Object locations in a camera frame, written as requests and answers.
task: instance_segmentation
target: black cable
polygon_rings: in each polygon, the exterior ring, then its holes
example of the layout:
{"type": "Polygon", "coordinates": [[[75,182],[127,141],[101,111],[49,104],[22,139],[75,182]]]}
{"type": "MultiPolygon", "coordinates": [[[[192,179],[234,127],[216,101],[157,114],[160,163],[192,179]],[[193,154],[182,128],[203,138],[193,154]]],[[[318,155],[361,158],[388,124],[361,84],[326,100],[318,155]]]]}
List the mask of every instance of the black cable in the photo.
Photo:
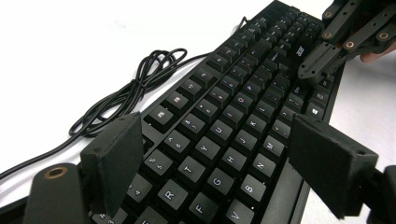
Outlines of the black cable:
{"type": "Polygon", "coordinates": [[[69,130],[71,136],[61,145],[55,149],[46,152],[42,155],[34,157],[28,161],[24,161],[0,174],[0,180],[19,171],[20,169],[29,166],[35,162],[42,161],[60,151],[76,141],[79,137],[95,137],[105,126],[114,119],[129,114],[133,111],[137,103],[143,98],[144,94],[153,91],[166,82],[178,68],[190,63],[194,60],[204,58],[208,55],[203,54],[186,60],[180,63],[187,55],[185,49],[174,49],[172,51],[154,50],[151,54],[144,58],[139,64],[135,79],[123,86],[116,92],[109,94],[103,98],[82,116],[69,130]],[[175,53],[183,52],[178,58],[175,53]],[[154,71],[149,74],[149,71],[154,68],[155,63],[158,65],[154,71]],[[113,108],[117,108],[108,118],[104,114],[113,108]]]}

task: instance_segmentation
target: black keyboard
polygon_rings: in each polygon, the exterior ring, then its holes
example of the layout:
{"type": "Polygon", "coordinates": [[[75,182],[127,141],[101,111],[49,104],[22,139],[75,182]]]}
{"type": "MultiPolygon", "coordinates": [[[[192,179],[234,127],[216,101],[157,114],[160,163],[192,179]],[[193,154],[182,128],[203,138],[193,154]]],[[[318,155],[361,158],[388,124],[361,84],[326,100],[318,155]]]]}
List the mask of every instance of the black keyboard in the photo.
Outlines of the black keyboard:
{"type": "Polygon", "coordinates": [[[119,212],[92,222],[300,222],[309,187],[287,159],[293,114],[328,122],[342,75],[299,84],[322,30],[278,1],[237,30],[142,113],[140,170],[119,212]]]}

